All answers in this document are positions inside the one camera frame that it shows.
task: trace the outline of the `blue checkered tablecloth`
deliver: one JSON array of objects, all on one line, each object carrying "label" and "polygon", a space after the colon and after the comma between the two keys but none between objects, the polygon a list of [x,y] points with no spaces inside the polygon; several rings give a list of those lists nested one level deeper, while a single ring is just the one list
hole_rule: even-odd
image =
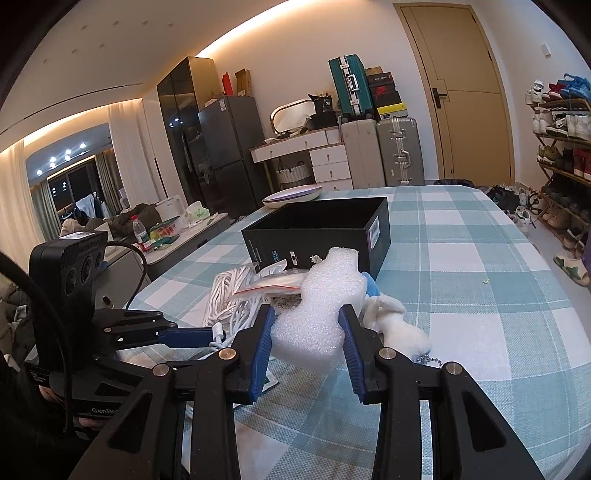
[{"label": "blue checkered tablecloth", "polygon": [[[563,477],[591,432],[591,346],[546,262],[479,190],[398,187],[321,199],[367,196],[389,203],[392,245],[380,289],[429,334],[432,356],[466,367],[546,478]],[[215,275],[250,261],[241,229],[268,212],[253,213],[189,255],[132,306],[200,326]],[[192,354],[160,345],[124,358],[150,365]],[[379,406],[359,404],[345,366],[327,376],[279,360],[269,368],[279,385],[236,411],[243,479],[369,479]],[[421,407],[429,478],[428,405]]]}]

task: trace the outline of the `barcode sticker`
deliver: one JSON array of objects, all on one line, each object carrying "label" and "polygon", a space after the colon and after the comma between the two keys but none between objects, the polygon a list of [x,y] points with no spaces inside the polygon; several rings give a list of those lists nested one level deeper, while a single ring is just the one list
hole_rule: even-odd
[{"label": "barcode sticker", "polygon": [[369,249],[373,249],[378,243],[379,238],[379,217],[376,217],[371,227],[369,227]]}]

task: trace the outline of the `water bottle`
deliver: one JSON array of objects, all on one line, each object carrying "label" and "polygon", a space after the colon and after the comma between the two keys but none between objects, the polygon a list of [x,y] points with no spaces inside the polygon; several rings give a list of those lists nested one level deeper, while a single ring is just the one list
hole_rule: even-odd
[{"label": "water bottle", "polygon": [[145,254],[151,252],[152,242],[150,241],[146,227],[138,220],[137,215],[132,215],[131,220],[134,223],[134,235],[138,241],[139,249]]}]

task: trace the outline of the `drawer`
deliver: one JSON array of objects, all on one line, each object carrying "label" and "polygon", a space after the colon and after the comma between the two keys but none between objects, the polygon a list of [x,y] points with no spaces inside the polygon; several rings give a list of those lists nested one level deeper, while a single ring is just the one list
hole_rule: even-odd
[{"label": "drawer", "polygon": [[334,147],[318,148],[310,150],[312,165],[333,164],[341,161],[347,161],[347,152],[344,145],[335,145]]},{"label": "drawer", "polygon": [[276,142],[266,147],[257,148],[252,151],[252,161],[258,163],[260,161],[270,160],[282,155],[287,155],[287,142]]},{"label": "drawer", "polygon": [[329,128],[326,130],[326,138],[329,141],[329,145],[333,145],[335,143],[341,143],[340,139],[340,130],[339,127],[336,128]]},{"label": "drawer", "polygon": [[315,132],[313,134],[290,138],[286,143],[287,149],[290,153],[301,152],[302,150],[309,150],[311,148],[324,147],[325,145],[328,145],[324,130],[322,130],[322,132]]},{"label": "drawer", "polygon": [[349,172],[349,164],[342,161],[335,164],[314,167],[314,177],[316,178],[316,183],[320,183],[321,181],[350,179],[351,173]]},{"label": "drawer", "polygon": [[353,190],[351,179],[324,181],[321,183],[323,192],[344,192]]}]

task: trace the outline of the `sandal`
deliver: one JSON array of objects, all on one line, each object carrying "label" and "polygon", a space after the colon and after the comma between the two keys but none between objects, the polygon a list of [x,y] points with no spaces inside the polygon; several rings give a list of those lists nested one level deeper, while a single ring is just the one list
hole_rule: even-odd
[{"label": "sandal", "polygon": [[554,263],[558,265],[577,285],[588,287],[591,283],[591,280],[589,280],[589,273],[583,265],[583,260],[580,258],[572,259],[558,254],[554,256]]}]

